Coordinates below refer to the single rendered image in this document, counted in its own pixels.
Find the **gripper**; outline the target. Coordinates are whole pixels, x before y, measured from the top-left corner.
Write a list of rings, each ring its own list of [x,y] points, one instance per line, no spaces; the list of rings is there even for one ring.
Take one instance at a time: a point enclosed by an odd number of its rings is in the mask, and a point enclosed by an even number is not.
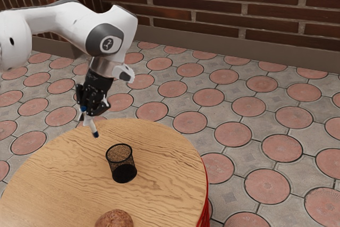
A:
[[[80,106],[87,106],[88,116],[99,116],[110,109],[111,104],[106,96],[113,81],[113,78],[106,78],[88,70],[83,85],[79,83],[75,85],[76,102]]]

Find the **white pen with blue ends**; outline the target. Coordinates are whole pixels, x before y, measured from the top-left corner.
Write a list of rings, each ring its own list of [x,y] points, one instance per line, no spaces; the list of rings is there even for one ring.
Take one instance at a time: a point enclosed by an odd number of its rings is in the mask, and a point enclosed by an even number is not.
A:
[[[85,106],[80,106],[79,110],[80,110],[79,121],[82,122],[82,125],[84,127],[88,126],[90,128],[90,131],[91,131],[94,138],[98,138],[99,133],[98,133],[96,125],[94,123],[94,117],[89,116],[86,113],[87,108]]]

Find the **black mesh pen holder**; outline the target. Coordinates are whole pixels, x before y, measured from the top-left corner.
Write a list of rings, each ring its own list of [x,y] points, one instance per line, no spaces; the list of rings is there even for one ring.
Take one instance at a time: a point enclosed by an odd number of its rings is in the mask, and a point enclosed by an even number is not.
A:
[[[136,177],[137,169],[130,145],[115,144],[108,148],[105,156],[115,182],[128,183]]]

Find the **brown round potato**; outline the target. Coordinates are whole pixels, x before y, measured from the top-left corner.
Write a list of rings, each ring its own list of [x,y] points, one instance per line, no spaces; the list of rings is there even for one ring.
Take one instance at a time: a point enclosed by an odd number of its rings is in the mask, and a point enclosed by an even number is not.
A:
[[[95,227],[134,227],[129,213],[114,209],[104,213],[95,223]]]

